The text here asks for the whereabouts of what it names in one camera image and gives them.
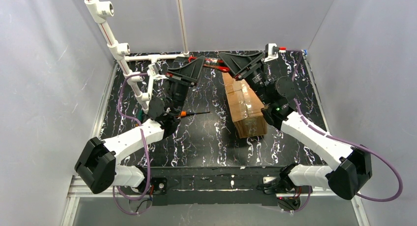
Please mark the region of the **red black utility knife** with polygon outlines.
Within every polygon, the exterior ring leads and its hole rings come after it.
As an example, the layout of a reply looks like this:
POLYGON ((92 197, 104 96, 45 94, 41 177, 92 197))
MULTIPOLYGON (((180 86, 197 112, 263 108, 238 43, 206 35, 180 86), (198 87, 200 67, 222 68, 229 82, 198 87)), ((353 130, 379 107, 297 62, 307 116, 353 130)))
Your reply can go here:
MULTIPOLYGON (((196 59, 197 59, 196 56, 189 56, 189 57, 179 56, 174 59, 174 62, 185 64, 196 59)), ((218 58, 212 58, 212 57, 205 58, 204 67, 215 69, 215 70, 221 71, 222 73, 228 73, 230 71, 230 68, 225 64, 223 60, 218 59, 218 58)))

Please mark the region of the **brown cardboard express box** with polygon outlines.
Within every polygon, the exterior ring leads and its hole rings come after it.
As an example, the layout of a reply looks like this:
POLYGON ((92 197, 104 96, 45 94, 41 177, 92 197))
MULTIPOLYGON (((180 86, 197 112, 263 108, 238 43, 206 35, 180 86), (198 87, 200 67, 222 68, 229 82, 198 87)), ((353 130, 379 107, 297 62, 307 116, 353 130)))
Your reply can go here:
POLYGON ((266 135, 267 123, 261 112, 264 105, 248 83, 244 80, 236 81, 226 73, 222 74, 222 79, 238 136, 242 139, 266 135))

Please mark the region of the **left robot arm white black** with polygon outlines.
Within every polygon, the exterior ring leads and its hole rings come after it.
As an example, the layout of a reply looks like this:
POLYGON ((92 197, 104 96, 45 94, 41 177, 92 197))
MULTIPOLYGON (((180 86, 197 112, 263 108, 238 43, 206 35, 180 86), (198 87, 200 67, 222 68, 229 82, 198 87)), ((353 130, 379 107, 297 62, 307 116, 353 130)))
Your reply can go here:
POLYGON ((87 141, 75 171, 93 194, 99 194, 111 186, 129 186, 146 193, 150 187, 150 167, 122 166, 120 163, 130 154, 143 149, 149 158, 148 145, 170 136, 186 116, 183 106, 189 88, 195 86, 205 63, 199 56, 179 68, 169 68, 160 73, 157 63, 148 66, 149 80, 164 79, 165 97, 141 98, 148 119, 138 126, 112 138, 101 140, 93 137, 87 141))

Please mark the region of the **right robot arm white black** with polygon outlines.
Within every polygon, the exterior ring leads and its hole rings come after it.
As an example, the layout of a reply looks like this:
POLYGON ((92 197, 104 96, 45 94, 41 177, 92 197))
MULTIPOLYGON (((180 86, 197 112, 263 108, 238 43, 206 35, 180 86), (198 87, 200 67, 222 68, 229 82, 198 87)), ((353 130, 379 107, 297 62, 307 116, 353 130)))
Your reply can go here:
POLYGON ((286 166, 276 178, 275 187, 288 190, 298 186, 321 187, 351 200, 372 176, 370 154, 331 139, 306 119, 297 108, 293 80, 287 76, 271 81, 266 78, 263 53, 219 53, 219 57, 229 68, 229 74, 237 81, 246 81, 263 103, 261 112, 267 124, 297 139, 325 161, 322 166, 286 166))

